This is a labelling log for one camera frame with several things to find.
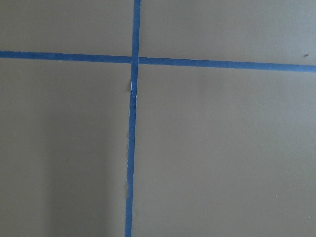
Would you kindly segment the crossing blue tape strip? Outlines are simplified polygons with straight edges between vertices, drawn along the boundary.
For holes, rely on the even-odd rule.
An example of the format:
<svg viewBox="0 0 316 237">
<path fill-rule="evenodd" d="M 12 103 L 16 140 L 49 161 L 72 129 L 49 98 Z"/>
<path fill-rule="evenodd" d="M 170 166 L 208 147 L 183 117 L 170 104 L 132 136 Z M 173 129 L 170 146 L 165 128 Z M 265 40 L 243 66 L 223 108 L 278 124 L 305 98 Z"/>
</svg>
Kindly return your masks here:
<svg viewBox="0 0 316 237">
<path fill-rule="evenodd" d="M 130 100 L 129 100 L 130 104 L 129 104 L 128 152 L 127 152 L 127 176 L 126 176 L 127 194 L 126 194 L 126 206 L 125 206 L 125 230 L 124 230 L 124 235 L 126 237 L 132 236 L 140 19 L 141 19 L 141 1 L 135 0 L 134 5 L 133 5 Z"/>
</svg>

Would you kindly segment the long blue tape strip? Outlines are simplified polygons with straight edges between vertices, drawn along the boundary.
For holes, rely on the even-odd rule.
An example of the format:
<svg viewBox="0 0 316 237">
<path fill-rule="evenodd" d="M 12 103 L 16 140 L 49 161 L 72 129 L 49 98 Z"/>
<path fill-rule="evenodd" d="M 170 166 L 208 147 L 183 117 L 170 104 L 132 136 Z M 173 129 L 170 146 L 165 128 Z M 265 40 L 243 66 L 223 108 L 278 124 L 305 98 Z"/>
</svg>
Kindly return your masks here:
<svg viewBox="0 0 316 237">
<path fill-rule="evenodd" d="M 28 52 L 28 51 L 1 51 L 1 58 L 17 59 L 37 59 L 55 61 L 78 61 L 78 62 L 100 62 L 100 63 L 132 63 L 130 56 L 113 55 L 93 55 L 93 54 L 72 54 L 72 53 L 51 53 L 51 52 Z M 315 65 L 277 64 L 277 63 L 257 63 L 257 62 L 237 62 L 237 61 L 216 61 L 197 59 L 174 59 L 174 58 L 152 58 L 140 57 L 136 60 L 143 65 L 163 65 L 163 66 L 187 66 L 206 68 L 228 68 L 228 69 L 248 69 L 266 71 L 288 71 L 288 72 L 308 72 L 316 71 Z"/>
</svg>

